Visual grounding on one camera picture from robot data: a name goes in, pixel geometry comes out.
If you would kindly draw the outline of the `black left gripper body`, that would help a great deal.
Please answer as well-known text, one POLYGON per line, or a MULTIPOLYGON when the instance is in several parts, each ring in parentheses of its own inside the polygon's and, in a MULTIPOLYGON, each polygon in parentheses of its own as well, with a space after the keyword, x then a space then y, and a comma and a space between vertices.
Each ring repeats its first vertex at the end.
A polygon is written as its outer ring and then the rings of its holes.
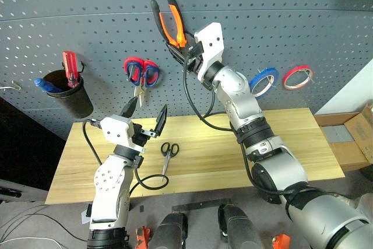
POLYGON ((140 124, 134 124, 134 135, 132 137, 132 142, 136 145, 144 147, 146 142, 150 138, 156 138, 159 136, 159 131, 156 129, 146 130, 140 124))

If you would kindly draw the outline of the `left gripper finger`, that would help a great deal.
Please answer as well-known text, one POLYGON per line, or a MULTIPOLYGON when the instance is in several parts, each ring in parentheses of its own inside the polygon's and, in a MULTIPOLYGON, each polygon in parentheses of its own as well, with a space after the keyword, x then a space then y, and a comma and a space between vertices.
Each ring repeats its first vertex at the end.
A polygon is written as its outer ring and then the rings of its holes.
POLYGON ((137 102, 138 102, 137 97, 131 98, 130 101, 128 101, 126 105, 123 107, 120 113, 120 116, 125 117, 125 118, 131 118, 135 112, 137 102))
POLYGON ((161 109, 157 119, 156 119, 156 126, 155 126, 155 134, 156 134, 156 137, 160 136, 162 131, 163 131, 163 128, 166 124, 166 120, 167 120, 167 105, 165 104, 163 106, 163 108, 161 109))

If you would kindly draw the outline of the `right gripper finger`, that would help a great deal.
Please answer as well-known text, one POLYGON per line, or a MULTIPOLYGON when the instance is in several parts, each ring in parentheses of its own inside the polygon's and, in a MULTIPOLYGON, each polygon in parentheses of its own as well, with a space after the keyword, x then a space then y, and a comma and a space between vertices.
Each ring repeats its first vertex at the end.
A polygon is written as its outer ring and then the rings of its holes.
POLYGON ((168 48, 171 56, 180 64, 184 65, 186 61, 186 56, 180 51, 177 47, 172 44, 166 43, 166 47, 168 48))
POLYGON ((187 54, 201 54, 201 44, 197 43, 194 36, 186 31, 185 32, 185 38, 186 38, 186 46, 185 46, 185 52, 187 54))

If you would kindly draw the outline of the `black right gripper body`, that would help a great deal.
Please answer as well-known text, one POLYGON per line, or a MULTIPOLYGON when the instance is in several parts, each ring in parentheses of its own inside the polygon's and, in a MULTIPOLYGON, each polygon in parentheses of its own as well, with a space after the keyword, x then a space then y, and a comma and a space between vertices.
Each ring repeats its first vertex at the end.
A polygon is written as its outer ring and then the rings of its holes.
POLYGON ((186 67, 186 71, 188 73, 199 72, 202 66, 202 63, 203 63, 203 58, 202 58, 203 53, 204 53, 204 49, 203 49, 203 44, 201 41, 199 41, 195 45, 188 48, 186 57, 185 57, 185 62, 184 62, 184 66, 186 67))

